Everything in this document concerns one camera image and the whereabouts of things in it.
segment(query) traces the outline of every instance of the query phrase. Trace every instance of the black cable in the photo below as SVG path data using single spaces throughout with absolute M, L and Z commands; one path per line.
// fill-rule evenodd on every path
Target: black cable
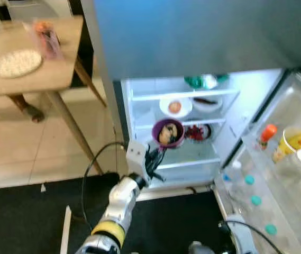
M 92 168 L 94 162 L 96 161 L 97 157 L 102 153 L 102 151 L 104 149 L 106 149 L 109 146 L 113 146 L 113 145 L 121 145 L 124 147 L 124 143 L 123 142 L 111 142 L 108 143 L 106 145 L 104 145 L 96 154 L 96 156 L 92 159 L 92 161 L 90 162 L 90 164 L 88 165 L 85 174 L 83 175 L 82 178 L 82 189 L 81 189 L 81 208 L 82 208 L 82 214 L 83 214 L 83 218 L 85 219 L 86 223 L 88 224 L 88 226 L 90 227 L 90 231 L 93 230 L 93 226 L 92 224 L 89 222 L 88 217 L 87 217 L 87 212 L 86 212 L 86 205 L 85 205 L 85 189 L 86 189 L 86 179 L 88 177 L 88 173 L 90 171 L 90 169 Z
M 157 165 L 156 165 L 155 169 L 157 169 L 157 167 L 158 167 L 158 166 L 161 164 L 161 162 L 163 161 L 163 158 L 165 157 L 166 150 L 167 150 L 166 148 L 163 149 L 161 159 L 157 162 Z
M 244 226 L 247 226 L 249 229 L 255 231 L 259 236 L 263 237 L 267 243 L 270 244 L 270 246 L 273 247 L 273 249 L 278 253 L 278 254 L 283 254 L 282 251 L 280 251 L 275 244 L 272 243 L 272 241 L 270 241 L 261 231 L 259 231 L 257 228 L 249 225 L 249 224 L 246 224 L 244 222 L 241 222 L 241 221 L 233 221 L 233 220 L 225 220 L 224 221 L 226 224 L 228 223 L 237 223 L 237 224 L 240 224 L 240 225 L 244 225 Z

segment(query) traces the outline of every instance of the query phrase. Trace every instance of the orange bottle cap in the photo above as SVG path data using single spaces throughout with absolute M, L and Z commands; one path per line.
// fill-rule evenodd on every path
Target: orange bottle cap
M 268 124 L 261 134 L 261 141 L 267 142 L 277 132 L 277 127 L 273 124 Z

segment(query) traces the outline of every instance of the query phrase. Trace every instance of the black floor mat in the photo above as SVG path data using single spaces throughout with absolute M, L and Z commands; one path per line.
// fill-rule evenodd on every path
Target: black floor mat
M 118 181 L 117 174 L 89 177 L 88 215 L 95 224 Z M 81 218 L 81 179 L 0 189 L 0 253 L 59 253 L 67 205 L 72 210 L 68 253 L 75 253 L 89 234 Z M 217 229 L 221 220 L 213 193 L 137 202 L 122 253 L 187 253 L 200 241 L 216 253 L 230 243 Z

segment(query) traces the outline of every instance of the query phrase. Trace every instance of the teal bottle cap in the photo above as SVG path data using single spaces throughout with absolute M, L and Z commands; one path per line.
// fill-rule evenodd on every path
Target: teal bottle cap
M 262 204 L 262 199 L 259 196 L 251 196 L 251 202 L 257 206 Z
M 277 233 L 277 228 L 272 224 L 266 225 L 265 229 L 266 232 L 270 235 L 275 235 Z
M 255 182 L 255 178 L 251 175 L 247 175 L 244 180 L 249 185 L 253 185 Z

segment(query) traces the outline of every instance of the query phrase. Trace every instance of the purple bowl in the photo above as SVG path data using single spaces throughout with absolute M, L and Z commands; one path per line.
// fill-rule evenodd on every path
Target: purple bowl
M 176 125 L 177 128 L 177 141 L 171 144 L 162 144 L 159 142 L 159 135 L 160 132 L 162 131 L 162 128 L 168 124 L 168 123 L 173 123 Z M 181 145 L 181 143 L 184 140 L 184 127 L 180 121 L 177 121 L 175 119 L 162 119 L 158 121 L 152 128 L 151 131 L 152 137 L 154 141 L 161 147 L 161 148 L 176 148 L 177 146 Z

